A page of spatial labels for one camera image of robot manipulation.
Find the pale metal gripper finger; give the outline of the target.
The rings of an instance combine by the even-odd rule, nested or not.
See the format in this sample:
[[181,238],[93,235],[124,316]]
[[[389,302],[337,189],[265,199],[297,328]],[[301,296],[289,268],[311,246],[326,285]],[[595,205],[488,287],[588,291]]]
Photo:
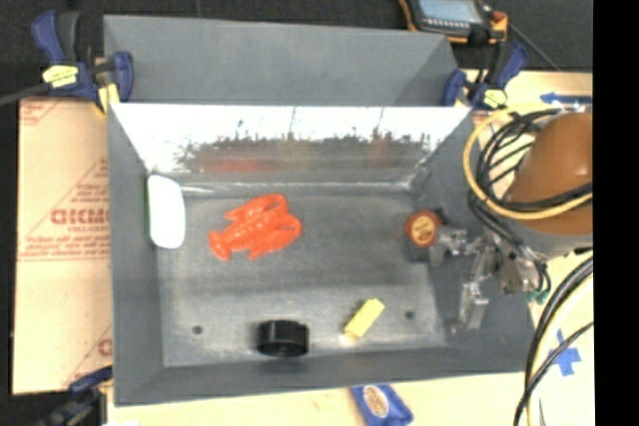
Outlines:
[[429,248],[429,263],[441,265],[447,255],[464,254],[468,240],[468,231],[464,228],[439,227],[435,231],[434,243]]
[[450,323],[452,333],[478,330],[490,300],[481,292],[478,283],[464,283],[459,293],[455,316]]

